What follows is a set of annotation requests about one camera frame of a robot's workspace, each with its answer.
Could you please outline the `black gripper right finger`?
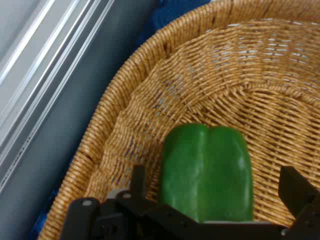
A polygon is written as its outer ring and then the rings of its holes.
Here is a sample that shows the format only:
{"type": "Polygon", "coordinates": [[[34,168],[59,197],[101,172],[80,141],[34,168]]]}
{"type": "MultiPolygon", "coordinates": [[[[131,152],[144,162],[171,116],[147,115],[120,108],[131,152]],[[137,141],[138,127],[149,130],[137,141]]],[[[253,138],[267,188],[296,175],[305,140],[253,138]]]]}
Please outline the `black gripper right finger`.
{"type": "Polygon", "coordinates": [[[278,196],[294,217],[282,234],[284,240],[320,238],[320,191],[292,166],[282,166],[278,196]]]}

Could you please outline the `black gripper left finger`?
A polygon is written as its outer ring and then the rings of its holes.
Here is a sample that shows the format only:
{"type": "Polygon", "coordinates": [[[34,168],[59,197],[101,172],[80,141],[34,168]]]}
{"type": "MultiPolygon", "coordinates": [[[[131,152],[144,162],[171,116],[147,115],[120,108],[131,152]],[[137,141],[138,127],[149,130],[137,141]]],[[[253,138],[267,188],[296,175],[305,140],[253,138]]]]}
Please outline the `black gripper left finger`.
{"type": "Polygon", "coordinates": [[[63,240],[192,240],[197,223],[167,205],[145,197],[146,170],[133,168],[127,190],[101,203],[94,197],[74,200],[61,232],[63,240]]]}

